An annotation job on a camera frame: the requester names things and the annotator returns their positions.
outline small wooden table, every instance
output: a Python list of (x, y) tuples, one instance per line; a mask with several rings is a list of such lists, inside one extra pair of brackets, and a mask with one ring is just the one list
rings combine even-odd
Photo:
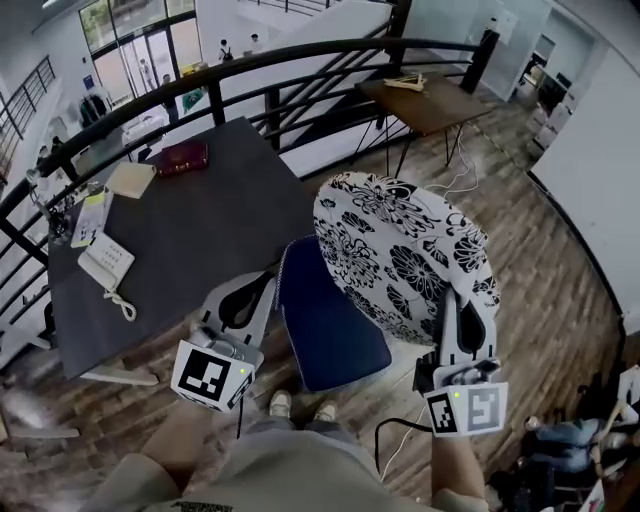
[[(208, 143), (208, 169), (156, 177), (140, 199), (115, 196), (111, 205), (105, 233), (136, 257), (118, 288), (138, 309), (134, 322), (103, 299), (100, 285), (78, 266), (82, 249), (49, 245), (66, 377), (166, 332), (217, 285), (267, 268), (290, 242), (313, 233), (313, 197), (246, 119), (192, 139)], [(147, 163), (157, 165), (159, 157)], [(71, 210), (75, 218), (79, 209)], [(110, 378), (101, 368), (92, 373)]]
[[(447, 165), (449, 165), (460, 139), (462, 125), (467, 121), (487, 114), (492, 109), (439, 73), (426, 73), (423, 76), (427, 81), (422, 92), (388, 87), (384, 85), (382, 80), (362, 82), (357, 87), (363, 94), (378, 103), (383, 110), (394, 115), (408, 126), (412, 132), (427, 136), (444, 130), (447, 145)], [(451, 152), (449, 152), (449, 137), (447, 133), (449, 128), (456, 125), (459, 125), (460, 128)], [(388, 143), (388, 128), (386, 129), (386, 135)], [(409, 137), (402, 149), (402, 156), (395, 175), (396, 178), (400, 174), (411, 140), (412, 138)], [(360, 145), (356, 149), (356, 154), (360, 149)], [(388, 165), (387, 159), (387, 176), (389, 175)]]

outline desk telephone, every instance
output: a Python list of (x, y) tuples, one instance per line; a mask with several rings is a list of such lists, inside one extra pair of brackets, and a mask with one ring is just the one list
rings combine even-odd
[(105, 289), (104, 298), (119, 305), (130, 322), (136, 319), (137, 310), (133, 304), (118, 295), (116, 290), (134, 260), (133, 254), (105, 233), (98, 233), (93, 243), (78, 258), (78, 265)]

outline wood plank floor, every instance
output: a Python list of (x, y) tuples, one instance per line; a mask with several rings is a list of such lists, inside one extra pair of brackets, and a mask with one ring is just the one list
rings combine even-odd
[[(489, 474), (508, 466), (518, 454), (523, 421), (578, 402), (576, 389), (596, 371), (611, 367), (618, 331), (616, 315), (598, 275), (560, 216), (526, 177), (531, 165), (522, 152), (529, 137), (526, 114), (517, 106), (491, 100), (496, 109), (467, 126), (465, 158), (477, 167), (478, 187), (448, 199), (489, 234), (488, 253), (502, 288), (497, 316), (498, 353), (510, 383), (508, 422), (493, 435), (474, 438)], [(397, 162), (401, 147), (391, 148)], [(427, 186), (449, 183), (464, 171), (459, 156), (444, 166), (442, 135), (415, 141), (401, 178)], [(383, 173), (385, 152), (377, 151), (351, 168)], [(310, 192), (340, 166), (306, 182)], [(456, 188), (472, 188), (472, 173)], [(76, 510), (120, 457), (139, 449), (176, 400), (168, 389), (181, 328), (127, 353), (117, 364), (154, 372), (161, 384), (134, 388), (63, 379), (55, 352), (32, 352), (5, 372), (3, 401), (9, 417), (32, 426), (77, 427), (81, 437), (68, 441), (12, 441), (0, 452), (0, 501), (6, 510)], [(244, 424), (264, 414), (272, 392), (284, 386), (300, 391), (295, 360), (279, 318), (271, 322), (263, 345), (266, 362), (245, 402)], [(424, 402), (411, 391), (413, 367), (421, 347), (391, 343), (392, 365), (383, 373), (331, 393), (346, 426), (373, 453), (373, 431), (381, 420), (417, 418)], [(300, 394), (294, 415), (304, 419), (324, 398)], [(235, 438), (237, 414), (215, 415), (212, 431), (191, 488), (215, 477)], [(405, 429), (388, 426), (381, 435), (381, 461), (395, 451)], [(25, 450), (27, 460), (15, 455)], [(429, 501), (430, 437), (413, 432), (387, 476), (395, 492)]]

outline shoe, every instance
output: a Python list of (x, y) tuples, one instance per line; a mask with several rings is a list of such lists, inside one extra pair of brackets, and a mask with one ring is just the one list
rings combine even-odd
[(282, 389), (276, 391), (269, 402), (269, 416), (289, 418), (291, 416), (291, 394)]
[(314, 421), (328, 421), (335, 422), (338, 417), (338, 404), (333, 400), (327, 400), (323, 402), (318, 410), (316, 411), (316, 415), (313, 417)]
[(540, 428), (540, 420), (535, 416), (529, 416), (527, 421), (524, 422), (524, 428), (529, 432), (534, 432)]

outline black and white floral cushion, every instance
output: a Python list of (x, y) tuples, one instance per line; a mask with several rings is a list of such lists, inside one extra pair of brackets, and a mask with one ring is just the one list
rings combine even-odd
[(447, 283), (495, 314), (487, 235), (442, 197), (374, 174), (344, 173), (315, 201), (320, 249), (338, 287), (381, 329), (429, 345)]

